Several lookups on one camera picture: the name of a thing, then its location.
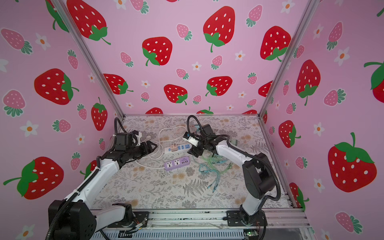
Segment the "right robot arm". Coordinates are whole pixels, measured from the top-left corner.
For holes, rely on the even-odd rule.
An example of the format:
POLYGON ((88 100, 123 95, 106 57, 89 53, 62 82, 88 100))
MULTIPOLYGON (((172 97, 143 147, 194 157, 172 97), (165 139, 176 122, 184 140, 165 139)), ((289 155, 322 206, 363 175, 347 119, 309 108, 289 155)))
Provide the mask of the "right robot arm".
POLYGON ((187 118, 183 139, 192 145, 188 154, 196 158, 209 151, 242 167, 248 191, 246 200, 240 206, 240 219, 245 225, 252 225, 257 217, 264 215, 262 208, 267 200, 277 202, 281 199, 281 185, 267 155, 251 155, 236 147, 229 135, 215 134, 210 125, 203 126, 194 115, 187 118))

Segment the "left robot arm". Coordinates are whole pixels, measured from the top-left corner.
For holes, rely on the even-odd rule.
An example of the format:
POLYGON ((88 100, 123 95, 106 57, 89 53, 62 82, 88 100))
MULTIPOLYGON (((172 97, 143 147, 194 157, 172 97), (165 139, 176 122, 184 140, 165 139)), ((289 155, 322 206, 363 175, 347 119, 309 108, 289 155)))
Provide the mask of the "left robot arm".
POLYGON ((98 156, 96 167, 71 194, 49 206, 47 240, 89 240, 94 233, 104 233, 107 226, 133 220, 130 205, 114 204, 111 207, 91 211, 91 206, 108 181, 127 163, 135 162, 151 153, 158 145, 141 142, 141 132, 127 132, 119 118, 114 120, 112 147, 98 156))

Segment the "pink charger plug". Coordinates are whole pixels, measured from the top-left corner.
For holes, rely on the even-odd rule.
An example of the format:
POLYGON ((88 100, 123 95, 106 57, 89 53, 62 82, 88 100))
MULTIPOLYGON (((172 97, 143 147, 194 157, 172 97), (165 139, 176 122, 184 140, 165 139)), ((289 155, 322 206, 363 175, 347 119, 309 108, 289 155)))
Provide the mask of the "pink charger plug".
POLYGON ((177 145, 173 144, 173 145, 170 146, 170 151, 171 152, 175 152, 177 150, 178 150, 178 146, 177 145))

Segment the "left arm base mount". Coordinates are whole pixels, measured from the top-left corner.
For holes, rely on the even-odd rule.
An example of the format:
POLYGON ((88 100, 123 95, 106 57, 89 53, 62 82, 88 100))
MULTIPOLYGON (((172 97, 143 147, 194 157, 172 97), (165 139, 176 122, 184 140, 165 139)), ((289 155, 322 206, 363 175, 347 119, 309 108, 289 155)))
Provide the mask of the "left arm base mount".
POLYGON ((124 228, 128 230, 146 228, 149 214, 150 212, 135 211, 131 216, 125 216, 123 220, 108 225, 108 228, 124 228))

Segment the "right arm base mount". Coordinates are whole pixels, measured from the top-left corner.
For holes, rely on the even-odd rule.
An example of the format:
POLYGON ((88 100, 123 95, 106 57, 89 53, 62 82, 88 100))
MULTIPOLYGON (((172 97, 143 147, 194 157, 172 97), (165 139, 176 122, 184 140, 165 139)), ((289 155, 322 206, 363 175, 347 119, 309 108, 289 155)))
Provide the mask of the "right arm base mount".
POLYGON ((245 211, 227 211, 223 220, 229 227, 266 227, 268 225, 265 212, 262 210, 252 216, 245 211))

